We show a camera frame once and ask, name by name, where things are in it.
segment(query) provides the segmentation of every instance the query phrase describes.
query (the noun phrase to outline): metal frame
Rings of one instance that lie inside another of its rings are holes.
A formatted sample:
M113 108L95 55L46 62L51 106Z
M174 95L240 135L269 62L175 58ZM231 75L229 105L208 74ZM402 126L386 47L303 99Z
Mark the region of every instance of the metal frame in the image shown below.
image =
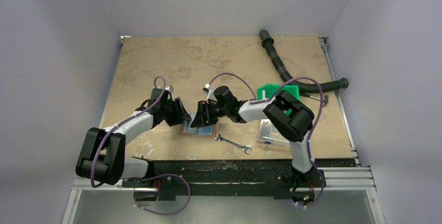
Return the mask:
M130 36L122 36L121 43L124 43L124 38ZM335 74L333 72L332 66L330 64L330 59L328 55L328 49L326 44L326 38L318 38L321 44L321 48L324 52L324 58L327 63L328 71L330 73L331 79L336 80ZM338 91L335 91L336 99L338 100L339 109L341 111L342 120L345 124L347 136L350 142L351 152L355 159L355 162L358 167L355 168L320 168L324 171L327 187L324 190L348 190L348 191L360 191L365 190L367 194L367 198L369 199L370 209L373 214L373 218L376 224L385 224L385 218L382 214L380 205L377 200L376 194L376 185L373 179L373 175L371 169L369 167L360 167L358 154L356 152L356 148L354 147L353 137L351 135L351 131L348 124L347 115L345 113L343 103ZM105 108L103 110L102 118L100 121L100 127L103 123L104 112L107 106L108 98L106 99ZM75 218L75 213L77 211L79 199L81 197L81 192L83 190L102 190L102 191L116 191L116 190L125 190L125 191L155 191L155 189L151 188L123 188L121 186L123 180L119 180L115 185L102 185L99 188L92 188L90 185L90 180L75 177L72 190L70 193L68 205L66 207L65 215L63 218L63 224L73 223Z

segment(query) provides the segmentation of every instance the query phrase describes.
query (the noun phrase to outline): wrench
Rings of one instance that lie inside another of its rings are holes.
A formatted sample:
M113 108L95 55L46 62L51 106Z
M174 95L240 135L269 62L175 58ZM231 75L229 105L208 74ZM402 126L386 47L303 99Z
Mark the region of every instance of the wrench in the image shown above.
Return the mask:
M248 145L244 146L244 145L240 145L238 143L235 143L233 141L229 141L228 139L222 137L220 134L216 134L213 139L215 139L215 141L223 141L225 143L228 143L230 145L238 147L238 148L242 149L244 151L244 153L246 153L248 155L250 155L250 154L249 154L249 152L247 150L253 150L251 146L248 146Z

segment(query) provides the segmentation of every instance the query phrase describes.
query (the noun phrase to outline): wire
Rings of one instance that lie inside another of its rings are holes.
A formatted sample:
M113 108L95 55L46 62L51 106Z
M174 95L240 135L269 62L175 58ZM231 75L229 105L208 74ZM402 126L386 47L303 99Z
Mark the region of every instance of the wire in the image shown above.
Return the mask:
M287 80L287 81L284 82L283 84L281 84L281 86L280 86L280 87L279 87L279 88L273 93L273 95L272 95L270 98L268 98L268 99L266 99L266 100L262 100L262 101L260 101L260 103L262 103L262 102L269 102L270 100L273 99L273 97L275 97L275 96L278 94L278 92L279 92L282 88L284 88L285 85L288 85L289 83L294 82L294 81L297 81L297 80L299 80L299 79L307 79L307 80L312 81L312 82L313 82L314 84L316 84L316 86L318 87L318 89L319 89L319 94L320 94L320 105L319 105L319 110L318 110L317 118L316 118L315 122L313 123L313 126L312 126L312 129L310 130L310 133L307 135L307 142L308 142L308 143L307 143L307 154L308 154L308 156L309 156L309 159L310 159L310 162L311 162L313 168L314 168L314 169L317 171L317 173L320 175L320 179L321 179L321 191L319 192L318 196L315 198L315 200L314 200L313 202L311 202L311 203L308 204L308 205L304 205L304 207L307 208L307 207L311 207L311 206L313 206L317 201L319 201L319 199L320 199L321 196L322 196L322 193L324 192L324 187L325 187L325 178L324 178L323 174L319 171L318 167L315 165L315 162L312 161L312 153L311 153L311 151L310 151L310 138L312 137L313 131L315 130L316 125L317 125L317 123L318 123L318 121L319 121L319 118L321 117L322 107L324 106L324 105L323 105L323 104L324 104L324 93L322 92L321 85L320 85L316 80L314 80L313 78L310 78L310 77L297 77L297 78L292 78L292 79L290 79L290 80Z
M163 97L164 91L166 90L166 79L164 79L164 77L162 76L157 76L154 79L154 85L156 87L156 80L157 79L161 79L163 81L163 90L161 90L161 93L159 94L158 98ZM139 112L138 114L132 115L126 119L124 119L123 121L115 124L103 137L103 139L101 140L97 151L95 152L95 156L94 156L94 160L92 161L92 168L91 168L91 186L93 188L98 188L99 186L103 185L102 182L100 182L99 184L95 184L95 169L96 169L96 164L98 161L98 157L100 156L100 151L103 149L104 143L106 142L106 140L109 138L109 136L115 131L117 130L119 127L121 127L122 125L124 125L125 123L127 123L128 121L135 119L137 117L139 117L140 115L142 115L143 113L149 111L152 107L154 107L156 104L158 104L159 100L155 100L149 107L147 107L145 110Z
M250 85L249 85L244 79L242 79L242 78L239 77L238 75L236 75L236 74L234 74L234 73L231 73L231 72L223 72L223 73L219 73L219 74L217 74L214 78L212 78L212 79L210 80L209 85L212 84L212 82L215 81L215 79L217 79L218 77L220 77L220 76L222 76L222 75L225 75L225 74L228 74L228 75L231 75L231 76L233 76L233 77L236 77L236 78L238 78L241 82L243 82L243 83L249 88L250 92L252 92L252 95L253 95L253 98L255 99L255 101L257 100L256 93L253 91L252 87L250 87Z
M185 179L183 179L181 176L176 175L176 174L173 174L173 173L165 173L165 174L163 174L163 175L154 176L154 177L150 177L150 178L143 178L143 179L133 178L133 179L134 179L134 180L137 180L137 181L151 181L151 180L155 180L155 179L158 179L158 178L161 178L161 177L166 177L166 176L167 176L167 177L168 177L168 176L176 177L176 178L180 179L181 181L184 182L184 184L185 184L186 187L187 187L187 200L186 200L186 202L184 203L184 205L183 205L181 208L179 208L179 209L176 210L176 211L169 212L169 213L163 213L163 212L157 212L157 211L150 210L150 209L145 208L145 207L141 206L140 204L138 204L137 199L136 199L136 197L135 197L136 194L135 194L135 192L134 192L134 194L133 194L133 201L135 202L135 206L138 207L139 209L143 210L143 211L147 211L147 212L149 212L149 213L156 214L156 215L162 215L162 216L174 215L174 214L177 214L177 213L183 211L183 210L187 207L187 205L189 204L189 202L190 202L190 186L189 186L188 182L187 182Z

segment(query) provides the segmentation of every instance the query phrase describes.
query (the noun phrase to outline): stained wooden board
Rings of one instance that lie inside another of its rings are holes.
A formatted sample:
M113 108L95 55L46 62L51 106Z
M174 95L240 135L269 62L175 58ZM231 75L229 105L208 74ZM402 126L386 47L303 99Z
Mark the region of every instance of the stained wooden board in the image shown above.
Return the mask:
M275 47L292 76L309 76L319 82L331 80L318 38L313 36L276 36ZM281 83L257 36L126 38L104 112L103 126L113 125L129 116L150 97L153 79L161 75L175 87L186 110L194 113L197 102L205 100L202 88L220 72L234 72L256 91L267 83ZM252 98L239 80L222 76L213 83L227 85L238 99ZM338 102L333 92L323 109L312 136L316 158L352 157ZM316 114L318 101L301 100ZM259 121L233 123L227 117L217 132L234 142L250 145L250 155L210 138L179 135L179 126L166 122L129 143L126 156L149 159L271 159L291 158L289 148L257 141Z

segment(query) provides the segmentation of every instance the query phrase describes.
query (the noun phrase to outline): hose end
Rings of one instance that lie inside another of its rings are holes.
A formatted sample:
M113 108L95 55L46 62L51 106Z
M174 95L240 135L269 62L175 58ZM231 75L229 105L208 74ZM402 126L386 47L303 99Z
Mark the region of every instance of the hose end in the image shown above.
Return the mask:
M341 89L345 89L348 87L348 80L345 78L339 79L339 84L341 84Z
M261 39L261 46L263 48L264 48L264 42L265 41L270 40L272 42L272 44L275 42L275 40L273 40L273 38L270 37L270 34L266 30L261 30L260 31L260 39Z

